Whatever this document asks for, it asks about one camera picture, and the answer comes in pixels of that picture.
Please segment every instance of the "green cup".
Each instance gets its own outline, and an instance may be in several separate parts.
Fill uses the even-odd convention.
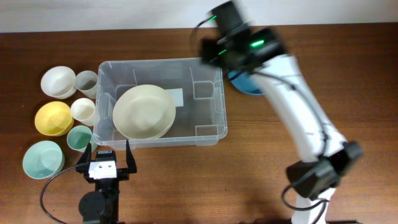
[[[91,152],[94,152],[98,146],[93,140],[93,133],[89,127],[79,125],[68,133],[67,143],[73,150],[84,152],[89,142],[91,143]]]
[[[22,166],[29,177],[44,179],[60,172],[64,163],[65,157],[57,143],[41,141],[26,151]]]

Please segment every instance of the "brown table surface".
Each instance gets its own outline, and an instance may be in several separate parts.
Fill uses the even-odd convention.
[[[314,95],[336,127],[362,145],[365,156],[338,188],[327,220],[398,223],[398,24],[279,26],[277,30]],[[65,167],[81,156],[65,136],[34,127],[35,112],[53,101],[42,93],[46,70],[65,65],[97,71],[107,60],[190,57],[190,29],[0,34],[0,223],[53,223],[39,206],[47,180],[22,170],[33,143],[57,142]],[[212,33],[211,29],[201,34]],[[136,149],[138,173],[120,184],[119,219],[126,223],[239,223],[290,218],[280,200],[295,146],[263,98],[226,83],[228,134],[215,146]],[[77,92],[63,100],[71,105]],[[118,166],[124,167],[122,151]],[[81,223],[78,202],[94,189],[76,172],[48,188],[46,207]],[[294,193],[288,199],[294,202]]]

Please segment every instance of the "green indicator light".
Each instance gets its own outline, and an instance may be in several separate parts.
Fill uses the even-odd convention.
[[[252,43],[250,46],[251,47],[257,47],[258,45],[262,45],[262,44],[264,44],[264,41],[260,40],[260,41],[256,41],[256,42]]]
[[[213,16],[212,18],[210,18],[207,22],[212,21],[213,19],[216,19],[217,16]]]
[[[226,52],[226,49],[223,50],[222,52],[218,53],[218,55],[221,55],[221,54],[223,54],[223,53],[225,53],[225,52]]]

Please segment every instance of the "gray cup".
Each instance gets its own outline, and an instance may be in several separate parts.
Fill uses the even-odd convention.
[[[75,87],[91,99],[96,98],[98,76],[92,71],[80,72],[75,79]]]

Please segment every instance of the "white wall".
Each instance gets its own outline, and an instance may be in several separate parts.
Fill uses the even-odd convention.
[[[193,27],[226,0],[0,0],[0,32]],[[252,25],[397,22],[398,0],[240,0]]]

